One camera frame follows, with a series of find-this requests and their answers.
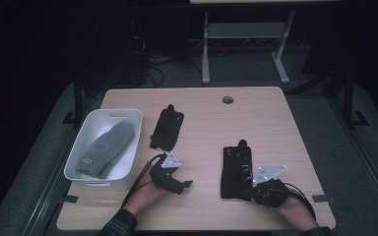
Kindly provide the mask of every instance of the white plastic basket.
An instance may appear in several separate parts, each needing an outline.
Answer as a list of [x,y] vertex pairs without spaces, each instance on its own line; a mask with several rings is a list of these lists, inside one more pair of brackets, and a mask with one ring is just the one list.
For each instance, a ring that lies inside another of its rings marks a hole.
[[[131,122],[135,135],[126,148],[115,156],[94,178],[75,170],[76,164],[88,151],[91,144],[103,133],[108,132],[121,121]],[[72,150],[70,151],[64,168],[67,179],[78,184],[83,189],[94,190],[126,190],[131,188],[135,181],[138,159],[140,158],[140,134],[142,131],[143,115],[137,109],[98,109],[92,111],[79,131]]]

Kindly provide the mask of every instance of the sleeve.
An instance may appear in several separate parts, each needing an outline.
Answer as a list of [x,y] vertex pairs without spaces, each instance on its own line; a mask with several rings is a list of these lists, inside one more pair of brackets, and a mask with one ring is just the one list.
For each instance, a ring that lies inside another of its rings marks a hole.
[[329,227],[320,227],[302,232],[299,236],[334,236]]
[[137,226],[137,218],[126,209],[119,210],[99,231],[99,236],[129,236]]

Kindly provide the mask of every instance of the table hole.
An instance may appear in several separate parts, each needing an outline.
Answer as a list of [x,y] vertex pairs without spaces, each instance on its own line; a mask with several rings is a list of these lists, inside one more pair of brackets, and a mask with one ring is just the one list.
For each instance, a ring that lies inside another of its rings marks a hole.
[[225,104],[231,104],[232,102],[234,102],[234,98],[232,98],[231,96],[225,96],[222,98],[222,102]]

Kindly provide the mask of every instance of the person's arm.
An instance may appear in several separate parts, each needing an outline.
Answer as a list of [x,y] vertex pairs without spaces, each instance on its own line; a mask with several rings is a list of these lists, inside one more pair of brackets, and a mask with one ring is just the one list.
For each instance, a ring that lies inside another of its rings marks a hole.
[[156,187],[150,176],[151,167],[140,180],[137,191],[99,231],[99,236],[128,236],[137,226],[137,216],[145,209],[154,205],[158,200],[170,194],[165,189]]
[[330,228],[320,227],[308,208],[298,199],[288,196],[286,201],[276,208],[287,223],[299,230],[300,236],[331,236]]

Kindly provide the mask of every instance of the hand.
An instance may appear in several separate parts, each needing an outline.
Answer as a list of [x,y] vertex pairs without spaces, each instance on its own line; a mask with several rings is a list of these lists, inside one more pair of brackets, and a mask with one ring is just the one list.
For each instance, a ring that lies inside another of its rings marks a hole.
[[276,211],[283,216],[287,223],[300,232],[319,227],[309,209],[300,200],[292,196],[288,196],[286,201],[276,208]]
[[154,205],[158,200],[171,194],[165,189],[156,187],[152,182],[152,177],[150,176],[150,170],[152,168],[152,166],[149,167],[146,174],[140,180],[137,191],[131,196],[127,204],[125,204],[123,207],[124,209],[133,213],[135,216],[137,216],[141,211]]

